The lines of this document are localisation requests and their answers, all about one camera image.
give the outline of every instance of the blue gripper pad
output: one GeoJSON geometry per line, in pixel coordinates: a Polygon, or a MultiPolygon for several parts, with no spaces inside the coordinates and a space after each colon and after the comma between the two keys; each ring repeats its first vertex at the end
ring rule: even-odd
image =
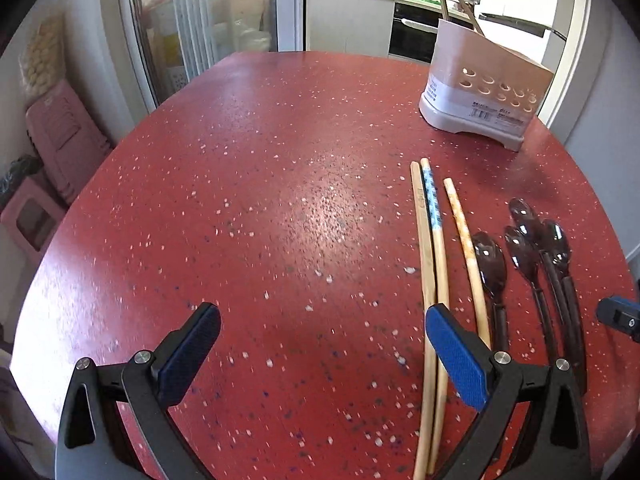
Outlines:
{"type": "Polygon", "coordinates": [[[427,310],[424,328],[460,397],[480,412],[489,397],[485,371],[439,309],[427,310]]]}
{"type": "Polygon", "coordinates": [[[210,303],[201,304],[185,325],[171,332],[165,341],[177,343],[158,370],[158,403],[167,408],[180,403],[220,334],[220,312],[210,303]]]}

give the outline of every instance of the dark brown spoon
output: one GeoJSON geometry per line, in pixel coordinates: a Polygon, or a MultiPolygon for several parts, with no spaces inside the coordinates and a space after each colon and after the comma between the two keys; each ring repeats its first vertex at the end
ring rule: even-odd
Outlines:
{"type": "Polygon", "coordinates": [[[543,222],[546,250],[551,257],[551,261],[558,272],[558,278],[562,283],[562,290],[566,297],[566,304],[570,318],[571,329],[574,333],[577,345],[575,367],[578,386],[582,394],[587,389],[587,354],[584,345],[584,328],[582,326],[582,316],[580,316],[580,306],[578,304],[578,294],[575,291],[574,280],[569,275],[569,261],[571,260],[571,247],[564,231],[554,220],[543,222]]]}
{"type": "Polygon", "coordinates": [[[492,341],[496,351],[509,351],[507,313],[502,302],[502,293],[507,283],[507,265],[500,246],[484,231],[471,237],[476,250],[482,285],[491,301],[492,341]]]}
{"type": "Polygon", "coordinates": [[[555,365],[558,358],[558,346],[556,345],[556,336],[554,335],[549,309],[546,306],[545,295],[538,281],[538,251],[521,231],[511,226],[504,228],[504,240],[507,243],[511,261],[531,284],[533,299],[536,302],[545,338],[546,356],[549,364],[555,365]]]}
{"type": "Polygon", "coordinates": [[[516,225],[516,229],[520,231],[524,237],[532,244],[539,246],[544,239],[544,232],[540,218],[533,208],[521,198],[512,198],[509,200],[509,213],[516,225]]]}
{"type": "MultiPolygon", "coordinates": [[[[572,316],[567,307],[568,300],[561,283],[564,274],[558,273],[558,266],[555,266],[549,253],[550,241],[547,227],[540,221],[535,210],[521,198],[512,198],[509,202],[509,212],[516,225],[516,229],[531,242],[540,252],[542,267],[546,274],[546,279],[551,286],[554,295],[554,304],[560,317],[560,329],[562,333],[562,344],[567,358],[574,368],[580,365],[580,348],[572,316]]],[[[582,388],[582,383],[578,379],[578,385],[582,388]]]]}

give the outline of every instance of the white cabinet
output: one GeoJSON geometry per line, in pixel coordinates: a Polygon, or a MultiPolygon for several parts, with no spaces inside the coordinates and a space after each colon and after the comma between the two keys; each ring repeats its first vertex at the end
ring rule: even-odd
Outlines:
{"type": "Polygon", "coordinates": [[[393,0],[309,0],[310,50],[386,57],[393,0]]]}

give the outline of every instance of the tabletop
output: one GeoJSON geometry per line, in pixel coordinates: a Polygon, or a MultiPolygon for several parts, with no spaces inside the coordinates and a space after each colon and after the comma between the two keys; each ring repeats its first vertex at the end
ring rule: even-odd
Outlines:
{"type": "MultiPolygon", "coordinates": [[[[420,272],[405,270],[420,267],[409,164],[428,156],[463,326],[475,317],[444,178],[471,232],[503,248],[512,197],[567,233],[602,466],[640,395],[640,348],[594,317],[599,299],[634,297],[613,229],[537,119],[519,153],[431,128],[417,108],[427,74],[365,56],[234,54],[145,118],[72,205],[24,303],[11,369],[50,437],[79,358],[126,361],[211,301],[222,333],[171,413],[214,476],[411,478],[424,332],[420,272]]],[[[544,364],[530,288],[508,272],[511,354],[544,364]]],[[[439,463],[474,415],[449,385],[439,463]]]]}

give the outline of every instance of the glass panel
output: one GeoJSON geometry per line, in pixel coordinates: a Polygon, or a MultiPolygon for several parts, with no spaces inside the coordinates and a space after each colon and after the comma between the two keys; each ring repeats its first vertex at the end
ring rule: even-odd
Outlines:
{"type": "Polygon", "coordinates": [[[233,52],[277,51],[275,0],[130,0],[160,104],[233,52]]]}

